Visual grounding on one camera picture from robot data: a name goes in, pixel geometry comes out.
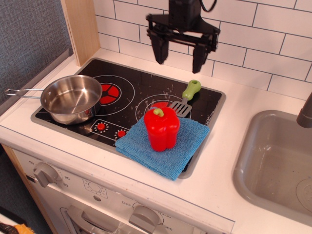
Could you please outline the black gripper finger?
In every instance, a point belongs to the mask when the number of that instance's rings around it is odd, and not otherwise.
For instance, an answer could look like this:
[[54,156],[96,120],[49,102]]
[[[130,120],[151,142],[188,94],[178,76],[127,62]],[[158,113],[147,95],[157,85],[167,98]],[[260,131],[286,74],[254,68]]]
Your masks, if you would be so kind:
[[206,62],[208,54],[212,51],[211,40],[208,37],[201,37],[195,44],[193,50],[193,69],[194,74],[199,73],[202,65]]
[[148,30],[148,36],[151,40],[155,59],[158,64],[163,64],[168,57],[169,41],[162,34],[157,34],[152,30]]

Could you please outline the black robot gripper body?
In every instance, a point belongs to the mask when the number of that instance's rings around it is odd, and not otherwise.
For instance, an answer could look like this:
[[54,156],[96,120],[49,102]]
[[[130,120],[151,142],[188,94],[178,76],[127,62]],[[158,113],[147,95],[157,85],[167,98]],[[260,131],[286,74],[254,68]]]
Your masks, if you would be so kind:
[[214,52],[220,30],[205,22],[201,12],[211,12],[215,5],[215,0],[209,8],[201,0],[170,0],[168,14],[146,16],[148,30],[164,35],[169,42],[185,45],[195,45],[201,37],[208,37]]

